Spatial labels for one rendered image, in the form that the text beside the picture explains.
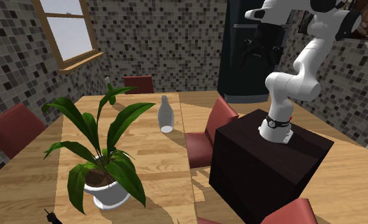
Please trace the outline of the black refrigerator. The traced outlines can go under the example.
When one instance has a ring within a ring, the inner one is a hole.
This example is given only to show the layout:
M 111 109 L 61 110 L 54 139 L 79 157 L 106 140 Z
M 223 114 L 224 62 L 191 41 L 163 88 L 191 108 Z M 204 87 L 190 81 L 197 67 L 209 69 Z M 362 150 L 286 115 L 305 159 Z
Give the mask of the black refrigerator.
M 245 18 L 245 12 L 261 8 L 264 0 L 228 0 L 222 43 L 218 93 L 228 103 L 266 102 L 267 75 L 281 59 L 289 24 L 284 24 L 267 42 L 254 40 L 259 21 Z

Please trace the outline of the white glass bottle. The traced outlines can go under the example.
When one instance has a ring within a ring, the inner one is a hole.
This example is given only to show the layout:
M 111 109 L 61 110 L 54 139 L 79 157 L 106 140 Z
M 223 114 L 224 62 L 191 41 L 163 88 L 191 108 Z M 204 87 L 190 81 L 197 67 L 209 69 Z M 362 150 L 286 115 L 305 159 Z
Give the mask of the white glass bottle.
M 174 129 L 174 112 L 167 95 L 161 96 L 161 105 L 158 109 L 158 124 L 162 133 L 169 133 Z

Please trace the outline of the dark robot stand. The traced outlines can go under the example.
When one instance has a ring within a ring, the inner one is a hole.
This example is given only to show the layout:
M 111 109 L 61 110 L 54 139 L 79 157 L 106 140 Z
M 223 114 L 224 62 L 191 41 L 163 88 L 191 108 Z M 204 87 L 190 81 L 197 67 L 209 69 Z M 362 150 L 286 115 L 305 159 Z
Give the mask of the dark robot stand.
M 297 125 L 287 144 L 269 142 L 258 131 L 266 115 L 257 109 L 215 132 L 209 183 L 245 224 L 297 199 L 334 144 Z

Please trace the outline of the red chair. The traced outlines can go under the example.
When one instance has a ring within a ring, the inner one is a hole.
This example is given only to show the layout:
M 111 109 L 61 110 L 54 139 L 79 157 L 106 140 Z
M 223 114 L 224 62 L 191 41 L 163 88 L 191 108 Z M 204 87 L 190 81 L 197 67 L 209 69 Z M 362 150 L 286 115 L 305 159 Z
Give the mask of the red chair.
M 203 132 L 185 133 L 191 169 L 211 166 L 216 129 L 236 119 L 238 113 L 220 96 L 212 108 Z
M 126 87 L 137 87 L 137 89 L 127 91 L 126 94 L 153 94 L 154 93 L 153 80 L 152 80 L 151 75 L 125 76 L 124 85 Z
M 45 129 L 34 113 L 18 103 L 0 114 L 0 150 L 12 159 Z
M 199 224 L 318 224 L 308 199 L 222 198 L 196 202 Z

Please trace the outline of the wooden framed window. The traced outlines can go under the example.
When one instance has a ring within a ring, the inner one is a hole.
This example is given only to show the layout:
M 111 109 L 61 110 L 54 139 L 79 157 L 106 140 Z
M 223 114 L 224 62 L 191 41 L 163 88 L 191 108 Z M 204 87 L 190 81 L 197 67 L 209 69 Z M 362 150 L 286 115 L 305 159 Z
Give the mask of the wooden framed window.
M 32 0 L 60 74 L 101 57 L 86 0 Z

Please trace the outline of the green plant in white pot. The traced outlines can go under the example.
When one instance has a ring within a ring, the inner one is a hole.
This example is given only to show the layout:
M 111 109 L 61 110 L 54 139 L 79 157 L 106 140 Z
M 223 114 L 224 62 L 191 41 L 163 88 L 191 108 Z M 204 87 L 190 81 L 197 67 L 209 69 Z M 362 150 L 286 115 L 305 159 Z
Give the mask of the green plant in white pot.
M 108 84 L 107 87 L 108 91 L 99 102 L 96 116 L 91 113 L 80 113 L 74 103 L 66 97 L 59 97 L 53 103 L 44 104 L 41 108 L 44 113 L 50 107 L 60 111 L 89 140 L 96 151 L 96 154 L 93 154 L 87 147 L 75 141 L 61 141 L 53 143 L 44 152 L 48 156 L 54 150 L 67 148 L 86 160 L 84 164 L 77 164 L 69 171 L 67 180 L 69 200 L 81 213 L 84 212 L 84 193 L 93 195 L 94 204 L 101 210 L 116 209 L 130 197 L 134 197 L 142 205 L 146 204 L 142 182 L 132 163 L 133 157 L 117 149 L 116 143 L 131 123 L 154 104 L 138 102 L 120 111 L 109 126 L 106 147 L 101 148 L 99 118 L 102 108 L 107 103 L 115 103 L 118 94 L 136 89 L 135 87 L 113 88 L 111 84 Z

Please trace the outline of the small black tool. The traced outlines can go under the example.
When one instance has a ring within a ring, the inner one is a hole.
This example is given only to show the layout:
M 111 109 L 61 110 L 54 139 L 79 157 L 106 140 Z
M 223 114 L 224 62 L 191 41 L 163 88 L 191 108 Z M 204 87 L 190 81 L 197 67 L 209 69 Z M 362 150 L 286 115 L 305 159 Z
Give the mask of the small black tool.
M 56 216 L 54 212 L 48 212 L 46 209 L 44 209 L 47 213 L 46 218 L 51 224 L 63 224 Z

